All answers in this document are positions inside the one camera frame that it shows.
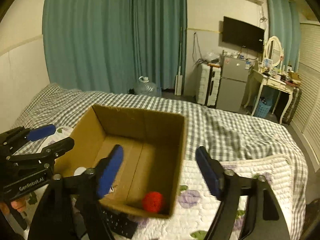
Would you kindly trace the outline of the person's left hand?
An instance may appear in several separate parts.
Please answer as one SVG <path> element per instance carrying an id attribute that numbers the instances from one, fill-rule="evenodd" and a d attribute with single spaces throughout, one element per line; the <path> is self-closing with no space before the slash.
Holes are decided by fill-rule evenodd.
<path id="1" fill-rule="evenodd" d="M 18 212 L 22 213 L 27 208 L 27 199 L 28 197 L 24 196 L 20 199 L 14 200 L 11 202 L 11 207 L 17 210 Z M 5 202 L 0 202 L 0 209 L 4 215 L 10 213 L 9 207 L 7 204 L 5 204 Z"/>

